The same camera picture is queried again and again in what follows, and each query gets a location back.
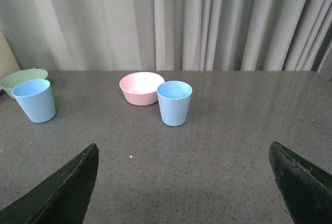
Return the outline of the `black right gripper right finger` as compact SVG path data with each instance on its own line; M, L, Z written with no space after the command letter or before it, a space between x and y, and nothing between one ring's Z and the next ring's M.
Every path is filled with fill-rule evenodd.
M269 161L293 222L331 223L331 175L278 142Z

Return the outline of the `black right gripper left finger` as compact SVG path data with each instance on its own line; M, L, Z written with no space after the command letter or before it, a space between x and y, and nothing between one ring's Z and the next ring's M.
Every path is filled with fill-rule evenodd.
M96 144L1 210L1 223L83 223L99 166Z

